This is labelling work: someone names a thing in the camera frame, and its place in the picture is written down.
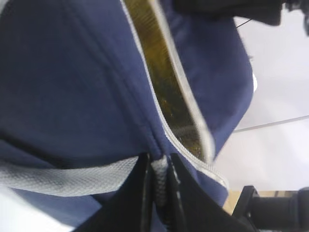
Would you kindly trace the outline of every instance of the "gray strap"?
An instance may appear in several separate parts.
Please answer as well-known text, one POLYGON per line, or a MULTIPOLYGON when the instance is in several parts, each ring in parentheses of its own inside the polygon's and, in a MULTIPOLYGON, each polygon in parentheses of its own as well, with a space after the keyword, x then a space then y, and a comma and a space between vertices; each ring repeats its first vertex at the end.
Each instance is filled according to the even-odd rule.
POLYGON ((80 169, 36 169, 0 161, 0 185, 61 197, 112 192, 120 188, 137 159, 80 169))

